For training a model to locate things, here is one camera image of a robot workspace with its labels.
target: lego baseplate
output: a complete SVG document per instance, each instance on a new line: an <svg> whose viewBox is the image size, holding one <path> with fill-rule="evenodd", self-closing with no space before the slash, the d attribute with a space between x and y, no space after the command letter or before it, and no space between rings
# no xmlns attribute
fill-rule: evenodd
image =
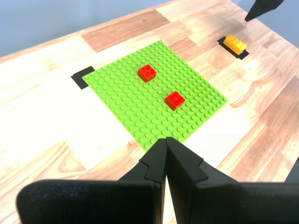
<svg viewBox="0 0 299 224"><path fill-rule="evenodd" d="M157 75L145 83L137 73L147 64ZM166 136L183 142L227 102L162 41L83 79L145 151ZM176 111L164 102L174 91L185 98Z"/></svg>

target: dark wood panel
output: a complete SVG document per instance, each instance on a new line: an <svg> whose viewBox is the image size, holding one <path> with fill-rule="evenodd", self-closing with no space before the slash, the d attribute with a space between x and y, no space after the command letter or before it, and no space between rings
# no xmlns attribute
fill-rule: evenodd
<svg viewBox="0 0 299 224"><path fill-rule="evenodd" d="M96 52L99 52L168 23L168 19L152 10L82 36Z"/></svg>

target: light blue wall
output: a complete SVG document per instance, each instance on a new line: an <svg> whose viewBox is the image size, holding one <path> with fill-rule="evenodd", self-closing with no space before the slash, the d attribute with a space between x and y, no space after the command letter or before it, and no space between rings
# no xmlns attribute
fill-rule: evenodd
<svg viewBox="0 0 299 224"><path fill-rule="evenodd" d="M0 0L0 56L167 1Z"/></svg>
<svg viewBox="0 0 299 224"><path fill-rule="evenodd" d="M255 0L232 0L248 12ZM299 48L299 0L285 0L277 9L258 20Z"/></svg>

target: red lego brick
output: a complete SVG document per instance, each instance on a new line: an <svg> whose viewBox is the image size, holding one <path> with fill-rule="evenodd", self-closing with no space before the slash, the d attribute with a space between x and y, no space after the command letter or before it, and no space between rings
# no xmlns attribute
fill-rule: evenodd
<svg viewBox="0 0 299 224"><path fill-rule="evenodd" d="M185 99L177 91L174 91L165 100L165 103L173 111L175 111L176 109L178 109L184 102L185 102Z"/></svg>
<svg viewBox="0 0 299 224"><path fill-rule="evenodd" d="M156 77L156 74L157 72L149 64L138 70L139 77L146 83Z"/></svg>

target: wooden table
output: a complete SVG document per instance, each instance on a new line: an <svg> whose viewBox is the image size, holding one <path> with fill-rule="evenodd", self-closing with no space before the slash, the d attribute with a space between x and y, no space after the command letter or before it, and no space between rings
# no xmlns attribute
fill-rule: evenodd
<svg viewBox="0 0 299 224"><path fill-rule="evenodd" d="M33 181L116 180L138 162L144 150L71 75L158 40L228 98L184 144L239 181L284 181L299 156L299 49L245 16L229 0L174 0L0 58L0 223L19 222ZM230 34L245 59L218 45ZM175 223L169 190L164 211Z"/></svg>

